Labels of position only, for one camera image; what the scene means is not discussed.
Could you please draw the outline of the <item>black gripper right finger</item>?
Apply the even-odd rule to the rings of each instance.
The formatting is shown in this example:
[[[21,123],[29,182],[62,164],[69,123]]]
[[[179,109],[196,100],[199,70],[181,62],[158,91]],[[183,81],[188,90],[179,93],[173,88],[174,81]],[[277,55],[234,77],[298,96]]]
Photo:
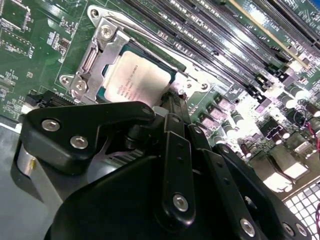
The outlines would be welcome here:
[[[196,212],[215,240],[310,240],[307,227],[228,146],[189,124]]]

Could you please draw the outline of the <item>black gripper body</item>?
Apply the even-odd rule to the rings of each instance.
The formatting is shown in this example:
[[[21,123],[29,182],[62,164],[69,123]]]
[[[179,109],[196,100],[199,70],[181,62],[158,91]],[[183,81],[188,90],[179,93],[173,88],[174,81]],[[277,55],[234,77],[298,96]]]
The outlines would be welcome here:
[[[195,218],[188,226],[159,218],[155,198],[160,159],[145,156],[73,193],[59,208],[48,231],[50,240],[214,240],[197,213],[196,178],[191,169]]]

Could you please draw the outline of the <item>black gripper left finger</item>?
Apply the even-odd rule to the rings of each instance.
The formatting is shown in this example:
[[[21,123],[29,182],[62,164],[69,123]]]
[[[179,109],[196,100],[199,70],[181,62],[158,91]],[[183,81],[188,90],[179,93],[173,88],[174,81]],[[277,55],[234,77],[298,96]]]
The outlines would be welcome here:
[[[114,159],[160,159],[155,210],[160,219],[190,225],[196,215],[185,100],[165,93],[160,106],[140,101],[66,105],[32,110],[21,131],[21,171],[46,204],[59,207],[100,178]]]

